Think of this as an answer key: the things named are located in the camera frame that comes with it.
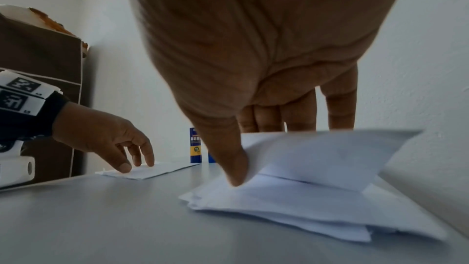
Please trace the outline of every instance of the hand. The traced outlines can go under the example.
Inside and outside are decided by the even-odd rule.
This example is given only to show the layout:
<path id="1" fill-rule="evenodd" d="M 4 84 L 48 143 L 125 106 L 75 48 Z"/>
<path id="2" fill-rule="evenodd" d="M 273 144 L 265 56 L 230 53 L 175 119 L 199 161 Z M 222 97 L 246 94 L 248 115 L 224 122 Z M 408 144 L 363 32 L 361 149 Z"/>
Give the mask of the hand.
<path id="1" fill-rule="evenodd" d="M 140 150 L 148 166 L 155 163 L 150 141 L 131 122 L 75 103 L 67 103 L 57 115 L 52 134 L 55 140 L 74 149 L 96 153 L 121 173 L 132 169 L 124 147 L 135 166 L 142 164 Z"/>
<path id="2" fill-rule="evenodd" d="M 134 0 L 149 55 L 233 185 L 240 132 L 351 129 L 357 60 L 395 0 Z"/>

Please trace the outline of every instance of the black sleeve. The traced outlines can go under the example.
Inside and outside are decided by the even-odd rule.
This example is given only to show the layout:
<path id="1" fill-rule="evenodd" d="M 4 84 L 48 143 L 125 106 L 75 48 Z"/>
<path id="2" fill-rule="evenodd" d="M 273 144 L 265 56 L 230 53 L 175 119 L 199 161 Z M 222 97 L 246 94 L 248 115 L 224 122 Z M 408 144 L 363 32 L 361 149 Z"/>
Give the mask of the black sleeve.
<path id="1" fill-rule="evenodd" d="M 36 116 L 0 110 L 0 143 L 51 136 L 52 124 L 67 102 L 65 96 L 54 92 Z"/>

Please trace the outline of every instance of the yellow label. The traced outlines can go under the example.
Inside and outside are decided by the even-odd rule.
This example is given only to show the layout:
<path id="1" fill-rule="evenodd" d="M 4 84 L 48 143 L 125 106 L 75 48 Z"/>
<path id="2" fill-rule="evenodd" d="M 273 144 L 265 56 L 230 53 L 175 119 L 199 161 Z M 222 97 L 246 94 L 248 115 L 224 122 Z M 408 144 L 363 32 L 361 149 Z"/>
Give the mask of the yellow label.
<path id="1" fill-rule="evenodd" d="M 202 147 L 201 146 L 191 147 L 191 156 L 199 156 L 199 155 L 202 155 Z"/>

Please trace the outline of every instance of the table surface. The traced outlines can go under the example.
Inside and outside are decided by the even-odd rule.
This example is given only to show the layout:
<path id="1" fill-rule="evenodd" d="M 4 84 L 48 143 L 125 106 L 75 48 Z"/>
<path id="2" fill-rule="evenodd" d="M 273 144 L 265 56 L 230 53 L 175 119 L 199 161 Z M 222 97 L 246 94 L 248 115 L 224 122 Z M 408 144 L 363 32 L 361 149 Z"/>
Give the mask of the table surface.
<path id="1" fill-rule="evenodd" d="M 137 181 L 90 175 L 0 192 L 0 263 L 469 263 L 469 240 L 375 234 L 343 242 L 177 197 L 220 174 L 203 164 Z"/>

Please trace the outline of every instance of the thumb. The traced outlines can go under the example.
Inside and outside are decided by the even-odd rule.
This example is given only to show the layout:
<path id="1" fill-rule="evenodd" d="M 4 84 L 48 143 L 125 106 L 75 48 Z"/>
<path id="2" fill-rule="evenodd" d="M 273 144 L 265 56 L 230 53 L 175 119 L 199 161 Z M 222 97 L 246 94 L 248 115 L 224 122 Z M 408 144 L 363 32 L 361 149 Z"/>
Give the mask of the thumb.
<path id="1" fill-rule="evenodd" d="M 132 170 L 132 165 L 127 160 L 127 157 L 115 145 L 104 145 L 98 148 L 95 153 L 115 170 L 123 174 L 129 173 Z"/>
<path id="2" fill-rule="evenodd" d="M 228 181 L 233 186 L 241 185 L 248 172 L 248 158 L 241 146 L 241 131 L 236 118 L 206 117 L 184 108 L 182 111 L 195 126 Z"/>

